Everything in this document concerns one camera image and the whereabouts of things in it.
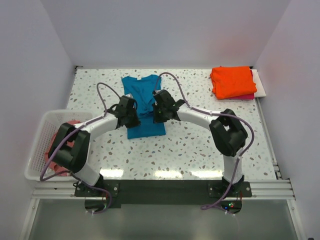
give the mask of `speckled white surface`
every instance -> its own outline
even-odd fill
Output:
[[[242,160],[247,180],[275,180],[272,157],[254,100],[217,100],[212,94],[209,69],[78,69],[70,94],[68,109],[86,110],[100,115],[103,105],[96,84],[104,82],[120,95],[124,93],[121,78],[141,79],[151,74],[171,72],[193,105],[210,110],[232,109],[248,121],[255,132],[255,141]],[[176,82],[162,77],[161,87],[175,98],[182,98]],[[107,107],[118,103],[116,95],[104,86],[101,93]],[[197,125],[170,120],[165,123],[166,135],[127,139],[127,129],[107,132],[91,145],[89,164],[107,179],[220,179],[224,171],[223,157],[215,148],[211,133]]]

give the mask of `white laundry basket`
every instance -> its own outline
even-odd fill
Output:
[[[40,180],[40,173],[45,166],[45,152],[49,147],[52,136],[58,131],[61,124],[78,120],[85,122],[93,118],[93,115],[87,111],[73,110],[53,110],[48,111],[40,122],[36,132],[35,139],[31,148],[28,164],[25,168],[24,175],[29,180]],[[54,171],[48,168],[44,175],[49,176]],[[55,176],[48,181],[69,181],[73,180],[71,176]]]

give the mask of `folded clothes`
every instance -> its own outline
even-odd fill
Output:
[[[254,94],[257,91],[248,66],[214,67],[210,76],[212,92],[219,100]]]
[[[141,122],[140,126],[128,128],[128,139],[166,135],[165,125],[163,123],[154,123],[155,103],[152,94],[159,76],[150,75],[137,80],[135,77],[126,76],[122,78],[124,94],[132,94],[138,103],[137,114]],[[159,79],[156,90],[161,89],[161,79]]]
[[[254,93],[250,93],[250,94],[245,94],[245,95],[241,95],[241,96],[233,96],[230,97],[229,99],[237,99],[237,100],[253,100],[255,99],[255,94]]]

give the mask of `cable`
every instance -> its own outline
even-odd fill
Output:
[[[95,186],[91,186],[89,184],[87,184],[86,182],[82,181],[80,178],[76,177],[75,175],[71,174],[72,177],[74,177],[76,180],[78,180],[80,183],[82,183],[83,185],[87,186],[88,188],[90,189],[93,189],[93,190],[97,190],[97,191],[101,191],[101,192],[104,192],[107,196],[109,196],[109,203],[104,207],[103,210],[101,211],[93,211],[92,214],[102,214],[104,213],[108,208],[110,208],[111,206],[111,203],[112,203],[112,195],[111,193],[106,190],[106,189],[103,189],[103,188],[100,188],[100,187],[95,187]]]
[[[254,132],[253,128],[251,127],[251,125],[250,125],[247,121],[245,121],[244,119],[242,119],[242,118],[240,118],[240,117],[238,117],[238,116],[235,116],[235,115],[232,115],[232,114],[225,114],[225,113],[213,113],[213,112],[208,112],[208,111],[204,111],[204,110],[201,110],[201,109],[197,109],[197,108],[191,106],[191,105],[188,103],[188,101],[187,101],[187,99],[186,99],[186,97],[185,97],[185,95],[184,95],[184,92],[183,92],[183,90],[182,90],[182,88],[181,88],[181,85],[180,85],[178,79],[176,78],[175,75],[173,75],[173,74],[170,73],[170,72],[163,72],[163,73],[161,73],[161,74],[159,75],[159,77],[157,78],[156,83],[155,83],[154,91],[156,91],[156,88],[157,88],[157,84],[158,84],[159,79],[160,79],[161,76],[164,75],[164,74],[170,75],[170,76],[176,81],[176,84],[177,84],[178,87],[179,87],[179,90],[180,90],[180,93],[181,93],[181,95],[182,95],[182,98],[183,98],[185,104],[186,104],[190,109],[192,109],[192,110],[194,110],[194,111],[196,111],[196,112],[198,112],[198,113],[206,114],[206,115],[210,115],[210,116],[216,116],[216,117],[223,116],[223,117],[234,118],[234,119],[237,119],[237,120],[243,122],[243,123],[250,129],[250,132],[251,132],[251,141],[249,142],[249,144],[247,145],[247,147],[239,154],[239,158],[236,160],[236,163],[235,163],[235,166],[234,166],[234,170],[233,170],[233,174],[232,174],[230,183],[229,183],[228,187],[226,188],[224,194],[223,194],[222,197],[221,197],[219,200],[217,200],[216,202],[214,202],[214,203],[212,203],[212,204],[205,204],[205,205],[202,205],[202,206],[201,206],[201,209],[202,209],[202,210],[207,210],[207,209],[210,209],[210,208],[218,208],[218,209],[220,209],[220,208],[217,206],[217,204],[219,204],[219,203],[227,196],[227,194],[229,193],[230,188],[232,187],[232,183],[233,183],[233,181],[234,181],[236,172],[237,172],[237,167],[238,167],[238,164],[239,164],[239,161],[240,161],[240,157],[241,157],[241,156],[251,147],[251,145],[253,144],[254,139],[255,139],[255,132]]]
[[[117,106],[118,104],[113,104],[111,107],[110,107],[110,109],[111,110],[113,110],[113,108],[115,107],[115,106]]]
[[[60,148],[65,144],[65,142],[71,137],[73,136],[75,133],[77,133],[78,131],[80,131],[81,129],[83,129],[86,125],[89,125],[89,124],[92,124],[100,119],[102,119],[103,117],[102,116],[99,116],[99,117],[96,117],[94,119],[91,119],[90,121],[88,121],[86,124],[82,124],[80,127],[76,128],[75,130],[73,130],[72,132],[70,132],[60,143],[59,145],[55,148],[55,150],[53,151],[53,153],[51,154],[51,156],[49,157],[49,160],[46,162],[46,164],[44,165],[42,171],[41,171],[41,174],[40,174],[40,181],[41,182],[44,182],[46,180],[49,180],[57,175],[60,175],[60,174],[63,174],[63,173],[70,173],[70,171],[68,170],[63,170],[63,171],[59,171],[59,172],[56,172],[55,174],[53,175],[50,175],[50,176],[47,176],[47,177],[44,177],[45,174],[46,174],[46,171],[50,165],[50,163],[53,161],[54,157],[56,156],[57,152],[60,150]]]
[[[112,92],[114,92],[115,95],[117,95],[117,97],[118,97],[119,99],[120,99],[120,95],[119,95],[112,87],[110,87],[108,84],[105,84],[104,82],[98,82],[98,83],[96,84],[96,91],[98,92],[99,98],[101,99],[101,102],[102,102],[102,104],[103,104],[103,107],[104,107],[104,115],[103,115],[103,116],[105,117],[105,116],[107,115],[108,109],[107,109],[106,103],[105,103],[104,98],[102,97],[101,92],[100,92],[100,89],[99,89],[99,85],[100,85],[100,84],[102,84],[102,85],[108,87],[109,89],[111,89]]]
[[[96,121],[98,121],[98,120],[101,120],[101,119],[103,119],[103,118],[107,115],[107,113],[108,113],[108,108],[107,108],[106,103],[105,103],[105,101],[104,101],[104,99],[103,99],[103,97],[102,97],[102,95],[101,95],[101,93],[100,93],[99,85],[104,85],[104,86],[108,87],[108,88],[111,89],[111,90],[118,96],[118,98],[120,99],[120,95],[119,95],[112,87],[110,87],[109,85],[107,85],[107,84],[105,84],[105,83],[103,83],[103,82],[98,82],[98,83],[97,83],[97,85],[96,85],[96,90],[97,90],[97,93],[98,93],[98,95],[99,95],[99,98],[101,99],[101,102],[102,102],[103,107],[104,107],[104,114],[103,114],[103,116],[96,117],[96,118],[94,118],[94,119],[86,122],[85,124],[82,124],[80,127],[76,128],[75,130],[73,130],[72,132],[70,132],[70,133],[59,143],[59,145],[55,148],[55,150],[53,151],[52,155],[50,156],[50,158],[48,159],[48,161],[46,162],[46,164],[44,165],[44,167],[43,167],[43,169],[42,169],[42,171],[41,171],[41,173],[40,173],[40,181],[41,181],[41,182],[44,182],[44,181],[46,181],[46,180],[49,180],[49,179],[51,179],[51,178],[53,178],[53,177],[55,177],[55,176],[58,176],[58,175],[60,175],[60,174],[71,173],[69,170],[63,170],[63,171],[60,171],[60,172],[56,172],[56,173],[54,173],[54,174],[52,174],[52,175],[50,175],[50,176],[44,177],[45,174],[46,174],[46,171],[47,171],[47,169],[48,169],[48,167],[49,167],[49,165],[50,165],[50,163],[53,161],[53,159],[54,159],[54,157],[56,156],[57,152],[60,150],[60,148],[65,144],[65,142],[66,142],[71,136],[73,136],[74,134],[76,134],[77,132],[79,132],[79,131],[80,131],[81,129],[83,129],[85,126],[87,126],[87,125],[89,125],[89,124],[92,124],[92,123],[94,123],[94,122],[96,122]],[[76,180],[81,181],[81,180],[80,180],[79,178],[77,178],[75,175],[73,175],[73,174],[71,174],[71,175],[72,175]],[[107,199],[107,197],[108,197],[108,195],[109,195],[109,204],[108,204],[102,211],[93,212],[93,214],[105,212],[105,211],[110,207],[110,205],[111,205],[111,202],[112,202],[112,196],[111,196],[111,194],[110,194],[107,190],[105,190],[105,189],[103,189],[103,188],[91,186],[91,185],[87,184],[87,183],[84,182],[84,181],[81,181],[81,182],[82,182],[84,185],[86,185],[88,188],[91,188],[91,189],[93,189],[93,190],[102,191],[102,192],[106,193],[106,199]]]

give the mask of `red cloth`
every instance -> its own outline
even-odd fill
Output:
[[[254,94],[257,91],[248,66],[214,67],[210,76],[212,92],[218,100]]]
[[[71,125],[74,125],[74,124],[79,124],[81,123],[80,121],[77,121],[77,120],[71,120],[71,121],[68,121],[67,122],[68,124],[71,124]],[[49,161],[49,151],[50,151],[50,148],[52,146],[52,144],[54,143],[54,140],[56,138],[56,135],[57,133],[55,133],[52,138],[51,138],[51,141],[50,141],[50,144],[48,146],[48,148],[46,149],[45,153],[44,153],[44,161],[45,162],[48,162]],[[72,147],[74,145],[73,142],[66,142],[66,145],[69,146],[69,147]],[[55,173],[58,173],[58,172],[61,172],[61,171],[64,171],[64,170],[67,170],[66,168],[64,168],[63,166],[59,166],[58,164],[56,164],[55,162],[50,162],[49,164],[49,168],[52,169]],[[66,177],[68,174],[67,172],[65,173],[62,173],[60,174],[59,176],[62,176],[62,177]]]

